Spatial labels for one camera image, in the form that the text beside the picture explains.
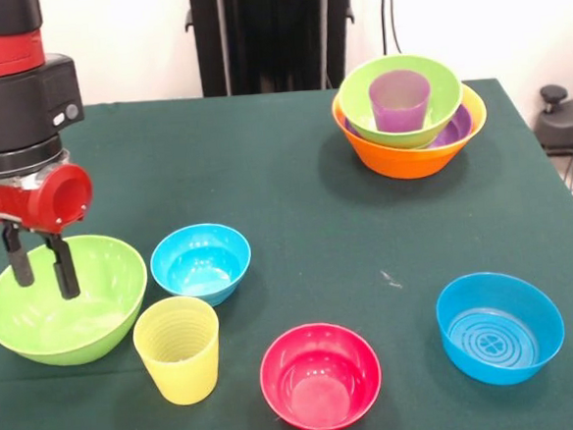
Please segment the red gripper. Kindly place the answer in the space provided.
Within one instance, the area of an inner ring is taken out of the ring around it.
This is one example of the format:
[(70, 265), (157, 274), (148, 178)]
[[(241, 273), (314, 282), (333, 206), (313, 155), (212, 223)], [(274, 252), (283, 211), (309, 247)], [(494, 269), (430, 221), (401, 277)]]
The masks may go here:
[(41, 236), (54, 254), (53, 268), (62, 298), (79, 296), (70, 246), (60, 233), (84, 218), (92, 196), (91, 178), (82, 167), (70, 163), (25, 176), (17, 185), (0, 184), (0, 221), (8, 221), (3, 224), (2, 242), (20, 287), (31, 286), (34, 275), (20, 241), (19, 225), (44, 232)]

